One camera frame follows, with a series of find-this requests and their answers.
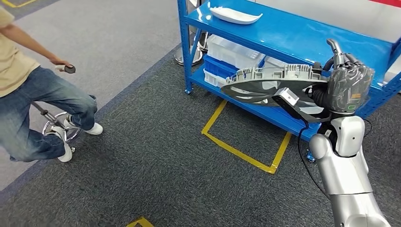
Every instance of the dark gray carpet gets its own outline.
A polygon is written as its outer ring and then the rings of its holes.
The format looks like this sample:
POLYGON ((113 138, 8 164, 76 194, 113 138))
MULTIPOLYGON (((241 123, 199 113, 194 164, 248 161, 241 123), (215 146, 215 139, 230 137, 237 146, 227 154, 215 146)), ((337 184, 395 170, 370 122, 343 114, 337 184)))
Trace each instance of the dark gray carpet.
MULTIPOLYGON (((20 188, 1 207, 0 223, 121 227, 144 216, 156 227, 333 226, 295 137, 270 175, 201 135, 220 102, 200 88, 186 95, 171 58, 103 115, 104 134, 81 135, 71 162, 50 161, 20 188)), ((393 227, 401 226, 396 113, 399 96, 371 117, 365 142, 376 198, 393 227)), ((285 134, 230 104, 210 133, 268 165, 285 134)))

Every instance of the yellow tape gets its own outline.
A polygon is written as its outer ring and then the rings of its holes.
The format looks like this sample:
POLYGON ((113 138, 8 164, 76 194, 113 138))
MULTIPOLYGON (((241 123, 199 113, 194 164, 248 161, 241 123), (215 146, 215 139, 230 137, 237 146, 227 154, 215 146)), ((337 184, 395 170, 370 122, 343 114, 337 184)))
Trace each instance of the yellow tape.
POLYGON ((215 110, 214 114, 211 116, 211 118, 208 120, 208 122, 206 123, 205 127, 202 129, 202 134, 207 136, 209 139, 211 139, 213 142, 215 142, 218 146, 224 148, 225 150, 227 150, 228 152, 240 157, 241 159, 251 163, 252 165, 260 168, 261 170, 268 172, 270 174, 274 174, 276 173, 276 170, 280 164, 281 159, 283 158, 284 152, 287 149, 288 143, 291 139, 291 133, 287 132, 286 135, 284 136, 284 139, 280 145, 280 148, 277 152, 277 154, 275 155, 273 162, 271 164, 271 166, 267 166, 261 162, 259 162, 258 160, 242 153, 241 151, 235 149, 234 147, 226 144, 225 142, 217 139, 216 137, 214 137, 213 135, 209 134, 209 130, 211 129, 212 125, 214 124, 214 122, 217 120, 218 116, 221 114, 221 112, 223 111, 224 107, 227 104, 227 100, 223 100, 220 105, 217 107, 217 109, 215 110))
POLYGON ((211 116, 211 118, 208 120, 206 123, 205 127, 202 129, 202 134, 207 134, 214 124, 214 122, 217 120, 218 116, 221 114, 221 111, 223 111, 224 107, 227 104, 227 100, 223 100, 220 105, 218 105, 217 109, 215 110, 214 114, 211 116))
POLYGON ((142 227, 154 227, 148 220, 144 217, 140 217, 138 220, 135 220, 132 223, 129 223, 127 227, 136 227, 137 224, 140 224, 142 227))
POLYGON ((13 3, 7 1, 7 0, 1 0, 1 1, 2 1, 4 4, 10 6, 11 8, 19 8, 19 7, 26 6, 26 5, 28 5, 28 4, 32 3, 32 2, 34 2, 34 1, 37 1, 37 0, 30 0, 30 1, 24 2, 24 3, 20 4, 20 5, 17 5, 17 6, 14 5, 13 3))

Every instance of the jeans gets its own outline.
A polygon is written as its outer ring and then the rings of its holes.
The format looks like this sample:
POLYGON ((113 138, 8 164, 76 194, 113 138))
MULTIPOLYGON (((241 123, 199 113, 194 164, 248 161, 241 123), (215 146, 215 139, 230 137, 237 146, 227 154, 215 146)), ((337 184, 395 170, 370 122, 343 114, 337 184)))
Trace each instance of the jeans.
POLYGON ((83 130, 90 130, 95 124, 95 99, 52 70, 39 66, 17 90, 0 97, 0 145, 13 161, 52 159, 65 153, 59 137, 29 129, 29 108, 33 101, 46 102, 68 112, 72 123, 83 130))

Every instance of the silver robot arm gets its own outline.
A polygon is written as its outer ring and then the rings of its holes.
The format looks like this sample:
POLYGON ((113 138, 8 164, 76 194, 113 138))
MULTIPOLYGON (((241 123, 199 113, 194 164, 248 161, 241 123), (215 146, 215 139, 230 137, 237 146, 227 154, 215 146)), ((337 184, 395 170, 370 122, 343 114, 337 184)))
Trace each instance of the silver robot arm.
POLYGON ((335 150, 331 131, 314 135, 309 146, 317 161, 336 227, 389 227, 376 203, 363 155, 364 121, 347 116, 331 121, 337 133, 335 150))
POLYGON ((363 155, 365 123, 354 116, 367 97, 374 71, 350 53, 343 53, 332 39, 333 51, 325 69, 333 71, 326 99, 321 99, 336 114, 329 130, 314 135, 309 147, 317 160, 326 193, 331 200, 336 227, 389 227, 373 195, 363 155))

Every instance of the person's arm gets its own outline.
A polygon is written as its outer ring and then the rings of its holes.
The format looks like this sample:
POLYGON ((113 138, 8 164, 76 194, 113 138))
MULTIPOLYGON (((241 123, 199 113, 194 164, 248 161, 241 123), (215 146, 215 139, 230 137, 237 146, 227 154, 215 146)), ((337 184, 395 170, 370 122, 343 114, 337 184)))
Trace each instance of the person's arm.
POLYGON ((67 61, 63 61, 56 55, 48 51, 42 45, 40 45, 35 39, 29 36, 18 26, 12 24, 14 17, 8 13, 4 8, 0 7, 0 33, 8 39, 16 42, 17 44, 24 46, 43 57, 50 60, 55 65, 71 65, 67 61))

